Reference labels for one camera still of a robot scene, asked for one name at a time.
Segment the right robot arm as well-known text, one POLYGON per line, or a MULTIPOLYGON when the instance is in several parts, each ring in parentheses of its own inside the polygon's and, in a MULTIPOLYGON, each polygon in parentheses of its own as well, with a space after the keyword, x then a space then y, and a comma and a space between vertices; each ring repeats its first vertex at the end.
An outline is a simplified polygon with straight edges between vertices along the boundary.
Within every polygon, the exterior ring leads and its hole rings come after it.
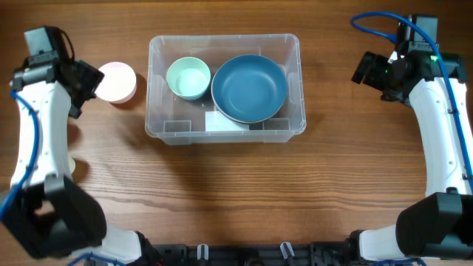
POLYGON ((352 80, 414 109, 426 196, 400 212, 394 225, 352 232, 344 243, 345 263, 472 259, 472 131, 463 59, 422 50, 391 58, 366 52, 352 80))

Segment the light blue bowl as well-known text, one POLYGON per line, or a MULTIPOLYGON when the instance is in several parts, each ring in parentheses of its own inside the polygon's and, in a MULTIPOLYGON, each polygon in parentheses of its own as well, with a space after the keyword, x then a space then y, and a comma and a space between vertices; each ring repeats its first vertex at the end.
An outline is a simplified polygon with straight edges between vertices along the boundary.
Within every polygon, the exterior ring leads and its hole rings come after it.
POLYGON ((178 97, 182 98, 183 100, 198 100, 204 97, 205 94, 202 95, 178 95, 178 97))

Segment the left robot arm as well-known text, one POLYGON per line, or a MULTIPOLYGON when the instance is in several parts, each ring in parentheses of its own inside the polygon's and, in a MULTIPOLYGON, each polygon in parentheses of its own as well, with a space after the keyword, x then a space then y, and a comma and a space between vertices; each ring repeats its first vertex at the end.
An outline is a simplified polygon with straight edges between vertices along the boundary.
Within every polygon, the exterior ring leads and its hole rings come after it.
POLYGON ((99 203, 72 181, 67 120, 93 98, 103 73, 69 57, 33 56, 13 79, 20 111, 18 161, 1 222, 34 259, 92 257, 114 265, 158 265, 138 231, 107 223, 99 203))

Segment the mint green bowl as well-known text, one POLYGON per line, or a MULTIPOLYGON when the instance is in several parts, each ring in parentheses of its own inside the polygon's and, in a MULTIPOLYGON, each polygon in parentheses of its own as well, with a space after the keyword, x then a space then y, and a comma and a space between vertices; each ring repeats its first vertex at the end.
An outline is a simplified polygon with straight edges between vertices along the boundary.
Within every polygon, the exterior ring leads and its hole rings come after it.
POLYGON ((168 68, 166 82, 176 96, 202 95, 211 82, 211 71, 199 58, 184 57, 168 68))

